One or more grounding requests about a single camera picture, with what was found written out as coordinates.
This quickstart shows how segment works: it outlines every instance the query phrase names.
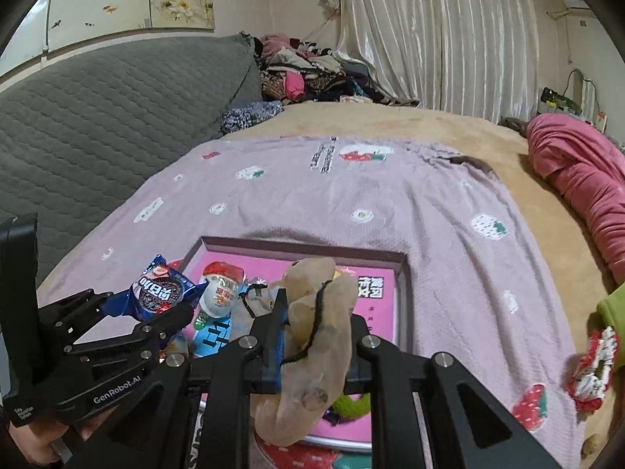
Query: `beige mattress cover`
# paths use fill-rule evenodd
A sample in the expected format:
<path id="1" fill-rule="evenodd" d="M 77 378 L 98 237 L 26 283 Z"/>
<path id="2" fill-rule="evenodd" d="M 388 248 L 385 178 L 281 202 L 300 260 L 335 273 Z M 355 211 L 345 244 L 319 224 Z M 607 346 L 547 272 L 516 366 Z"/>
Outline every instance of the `beige mattress cover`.
<path id="1" fill-rule="evenodd" d="M 224 139 L 295 135 L 440 142 L 489 163 L 534 233 L 562 299 L 576 349 L 585 352 L 591 314 L 614 289 L 613 279 L 583 223 L 532 171 L 526 139 L 478 118 L 411 107 L 333 102 L 287 106 L 271 120 Z M 588 420 L 587 436 L 598 433 L 605 439 L 613 417 L 619 417 L 613 411 L 619 409 L 610 391 L 603 407 Z M 585 459 L 582 467 L 588 467 L 594 458 Z"/>

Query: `gray quilted fabric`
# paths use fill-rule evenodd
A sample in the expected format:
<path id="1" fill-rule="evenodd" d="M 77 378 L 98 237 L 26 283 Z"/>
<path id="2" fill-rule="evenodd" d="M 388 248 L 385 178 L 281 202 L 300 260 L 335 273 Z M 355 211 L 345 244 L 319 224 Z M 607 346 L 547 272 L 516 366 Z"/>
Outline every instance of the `gray quilted fabric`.
<path id="1" fill-rule="evenodd" d="M 0 222 L 39 213 L 37 284 L 154 173 L 261 99 L 248 39 L 177 37 L 61 61 L 0 93 Z"/>

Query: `curtain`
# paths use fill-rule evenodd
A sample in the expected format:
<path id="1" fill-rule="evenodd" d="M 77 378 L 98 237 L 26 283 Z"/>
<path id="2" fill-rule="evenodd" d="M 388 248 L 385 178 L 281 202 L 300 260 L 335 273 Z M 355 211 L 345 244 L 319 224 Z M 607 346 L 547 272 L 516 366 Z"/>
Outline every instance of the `curtain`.
<path id="1" fill-rule="evenodd" d="M 534 113 L 532 0 L 341 0 L 341 14 L 337 56 L 387 95 L 493 122 Z"/>

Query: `metal screw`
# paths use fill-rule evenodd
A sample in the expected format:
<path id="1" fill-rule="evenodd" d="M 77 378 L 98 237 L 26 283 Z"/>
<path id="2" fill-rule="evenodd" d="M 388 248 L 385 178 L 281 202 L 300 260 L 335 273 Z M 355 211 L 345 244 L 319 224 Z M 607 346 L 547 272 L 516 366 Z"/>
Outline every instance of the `metal screw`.
<path id="1" fill-rule="evenodd" d="M 245 337 L 241 337 L 239 339 L 239 346 L 244 349 L 251 349 L 252 347 L 256 347 L 258 343 L 258 339 L 254 335 L 246 335 Z"/>
<path id="2" fill-rule="evenodd" d="M 184 363 L 184 354 L 181 353 L 173 353 L 165 358 L 165 363 L 167 366 L 180 366 Z"/>
<path id="3" fill-rule="evenodd" d="M 445 368 L 454 365 L 454 357 L 449 353 L 438 353 L 434 357 L 434 361 L 436 362 L 436 365 L 440 365 Z"/>
<path id="4" fill-rule="evenodd" d="M 379 337 L 376 337 L 375 335 L 365 335 L 362 337 L 360 342 L 363 346 L 368 347 L 369 349 L 375 349 L 382 343 Z"/>

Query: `blue snack package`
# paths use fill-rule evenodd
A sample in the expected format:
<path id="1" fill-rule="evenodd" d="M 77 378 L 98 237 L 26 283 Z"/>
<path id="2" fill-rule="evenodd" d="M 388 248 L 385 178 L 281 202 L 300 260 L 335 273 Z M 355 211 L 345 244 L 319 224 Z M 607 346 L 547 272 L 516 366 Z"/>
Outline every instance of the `blue snack package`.
<path id="1" fill-rule="evenodd" d="M 102 313 L 148 321 L 182 301 L 195 308 L 207 286 L 208 283 L 195 285 L 178 270 L 168 266 L 159 254 L 129 289 L 108 298 Z"/>

